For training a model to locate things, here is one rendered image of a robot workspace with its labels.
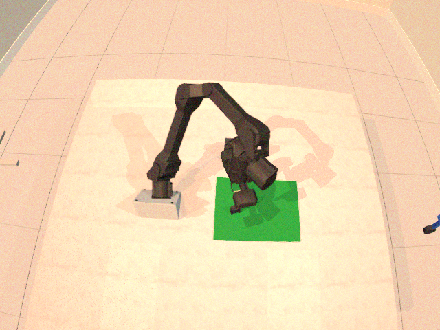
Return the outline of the green flat board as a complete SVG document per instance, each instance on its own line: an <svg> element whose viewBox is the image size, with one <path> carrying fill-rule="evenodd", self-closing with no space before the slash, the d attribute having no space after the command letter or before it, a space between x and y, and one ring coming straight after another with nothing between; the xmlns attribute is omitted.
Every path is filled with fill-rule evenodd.
<svg viewBox="0 0 440 330"><path fill-rule="evenodd" d="M217 177L213 240L301 242L297 181L276 180L264 191L253 181L247 184L255 190L256 205L231 215L233 191L241 189L233 183L232 191L230 178Z"/></svg>

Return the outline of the dark brown cooling fan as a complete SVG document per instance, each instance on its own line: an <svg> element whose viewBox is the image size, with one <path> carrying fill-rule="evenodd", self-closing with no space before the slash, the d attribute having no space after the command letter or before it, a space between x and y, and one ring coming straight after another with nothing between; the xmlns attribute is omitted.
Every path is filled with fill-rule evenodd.
<svg viewBox="0 0 440 330"><path fill-rule="evenodd" d="M228 145L228 141L230 141L231 139L233 139L233 138L227 138L227 137L225 137L225 144L224 144L224 150L226 150L226 149L231 149L231 147ZM255 147L255 150L258 150L258 146L256 146Z"/></svg>

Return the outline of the black cable with plug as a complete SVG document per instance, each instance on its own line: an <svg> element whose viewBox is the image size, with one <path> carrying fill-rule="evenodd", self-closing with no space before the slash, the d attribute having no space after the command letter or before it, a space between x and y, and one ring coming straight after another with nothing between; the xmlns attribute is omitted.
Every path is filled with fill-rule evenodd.
<svg viewBox="0 0 440 330"><path fill-rule="evenodd" d="M232 189L232 184L231 184L231 189ZM232 191L233 191L233 189L232 189ZM233 193L235 193L235 192L233 191ZM230 212L231 212L231 215L233 215L233 213L237 213L237 212L240 213L241 208L236 208L236 206L233 205L230 207Z"/></svg>

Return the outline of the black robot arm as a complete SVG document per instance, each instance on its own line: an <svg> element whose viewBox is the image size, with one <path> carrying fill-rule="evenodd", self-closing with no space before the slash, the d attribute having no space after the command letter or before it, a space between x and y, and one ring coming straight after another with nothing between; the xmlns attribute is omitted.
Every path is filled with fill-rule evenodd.
<svg viewBox="0 0 440 330"><path fill-rule="evenodd" d="M238 136L227 142L232 148L232 166L238 171L246 171L247 182L253 181L262 191L276 181L279 169L265 158L270 156L270 128L242 109L219 83L182 83L176 90L177 110L164 148L146 174L152 181L151 199L171 199L171 179L176 177L182 163L178 153L191 115L201 106L204 98L211 99L235 127ZM255 150L256 146L261 149Z"/></svg>

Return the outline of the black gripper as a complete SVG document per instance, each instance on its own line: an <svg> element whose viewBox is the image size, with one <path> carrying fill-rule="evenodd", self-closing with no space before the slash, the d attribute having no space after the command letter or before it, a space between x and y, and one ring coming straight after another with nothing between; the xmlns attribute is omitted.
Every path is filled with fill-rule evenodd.
<svg viewBox="0 0 440 330"><path fill-rule="evenodd" d="M235 169L231 164L232 148L226 149L221 152L221 160L223 167L230 178L231 184L236 183L239 185L241 191L233 194L233 201L236 208L244 208L248 206L255 206L258 199L254 189L248 187L248 176L245 171Z"/></svg>

